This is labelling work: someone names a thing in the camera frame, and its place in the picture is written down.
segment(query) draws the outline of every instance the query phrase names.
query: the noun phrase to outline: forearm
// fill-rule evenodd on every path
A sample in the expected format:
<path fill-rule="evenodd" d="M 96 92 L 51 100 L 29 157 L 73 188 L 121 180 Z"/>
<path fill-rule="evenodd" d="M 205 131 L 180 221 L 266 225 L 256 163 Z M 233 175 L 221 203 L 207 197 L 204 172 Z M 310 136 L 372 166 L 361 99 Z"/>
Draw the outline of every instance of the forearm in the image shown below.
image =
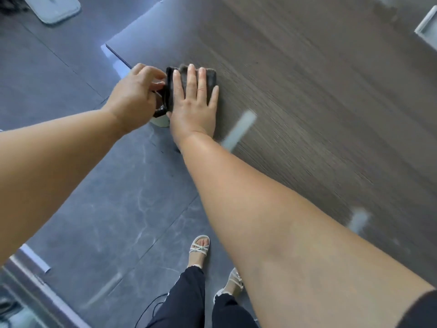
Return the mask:
<path fill-rule="evenodd" d="M 122 137 L 95 110 L 0 133 L 0 263 L 31 237 Z"/>
<path fill-rule="evenodd" d="M 181 152 L 262 325 L 394 327 L 432 289 L 207 136 L 188 137 Z"/>

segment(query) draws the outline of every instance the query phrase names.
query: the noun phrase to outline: gray tile floor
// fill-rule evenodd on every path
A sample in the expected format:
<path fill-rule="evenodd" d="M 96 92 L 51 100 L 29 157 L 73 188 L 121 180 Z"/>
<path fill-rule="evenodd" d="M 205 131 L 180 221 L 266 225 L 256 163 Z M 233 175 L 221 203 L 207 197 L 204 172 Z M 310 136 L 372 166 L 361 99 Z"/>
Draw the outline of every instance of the gray tile floor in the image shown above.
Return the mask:
<path fill-rule="evenodd" d="M 0 129 L 99 108 L 125 71 L 101 46 L 160 0 L 79 1 L 80 14 L 52 27 L 32 13 L 0 15 Z M 52 267 L 45 281 L 93 327 L 133 327 L 202 233 L 211 325 L 213 294 L 233 265 L 174 148 L 152 125 L 124 137 L 28 242 Z"/>

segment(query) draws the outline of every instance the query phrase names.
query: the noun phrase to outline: wooden table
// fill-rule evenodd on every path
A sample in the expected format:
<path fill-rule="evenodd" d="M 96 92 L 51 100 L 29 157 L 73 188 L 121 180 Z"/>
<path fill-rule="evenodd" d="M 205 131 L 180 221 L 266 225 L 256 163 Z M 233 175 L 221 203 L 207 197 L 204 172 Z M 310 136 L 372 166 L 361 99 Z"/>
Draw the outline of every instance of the wooden table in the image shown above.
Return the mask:
<path fill-rule="evenodd" d="M 437 282 L 434 51 L 360 0 L 164 0 L 107 46 L 128 65 L 215 68 L 216 136 L 234 153 Z"/>

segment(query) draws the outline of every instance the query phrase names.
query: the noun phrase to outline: leg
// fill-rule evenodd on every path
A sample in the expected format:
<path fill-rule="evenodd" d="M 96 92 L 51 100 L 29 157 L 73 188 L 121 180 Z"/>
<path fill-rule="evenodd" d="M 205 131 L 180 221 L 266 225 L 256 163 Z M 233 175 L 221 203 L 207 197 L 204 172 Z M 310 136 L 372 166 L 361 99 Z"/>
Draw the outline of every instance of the leg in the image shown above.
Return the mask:
<path fill-rule="evenodd" d="M 258 328 L 252 315 L 239 306 L 234 296 L 222 293 L 212 310 L 212 328 Z"/>
<path fill-rule="evenodd" d="M 205 275 L 203 261 L 209 238 L 197 237 L 190 249 L 187 269 L 171 288 L 164 304 L 147 328 L 203 328 L 205 325 Z"/>
<path fill-rule="evenodd" d="M 243 281 L 234 268 L 229 274 L 228 283 L 214 298 L 212 328 L 258 328 L 252 315 L 235 300 L 241 290 Z"/>

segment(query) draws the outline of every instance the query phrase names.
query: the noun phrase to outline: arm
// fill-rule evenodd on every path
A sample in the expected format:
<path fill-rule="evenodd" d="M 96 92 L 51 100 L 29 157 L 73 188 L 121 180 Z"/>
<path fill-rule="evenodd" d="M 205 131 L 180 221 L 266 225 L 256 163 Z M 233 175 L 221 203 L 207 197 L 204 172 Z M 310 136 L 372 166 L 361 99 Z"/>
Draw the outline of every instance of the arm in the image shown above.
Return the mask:
<path fill-rule="evenodd" d="M 201 74 L 197 97 L 195 80 L 184 97 L 175 74 L 170 126 L 261 325 L 396 326 L 432 286 L 215 143 L 217 99 L 206 106 Z"/>
<path fill-rule="evenodd" d="M 0 133 L 0 264 L 63 204 L 124 134 L 150 120 L 165 74 L 135 66 L 101 110 Z"/>

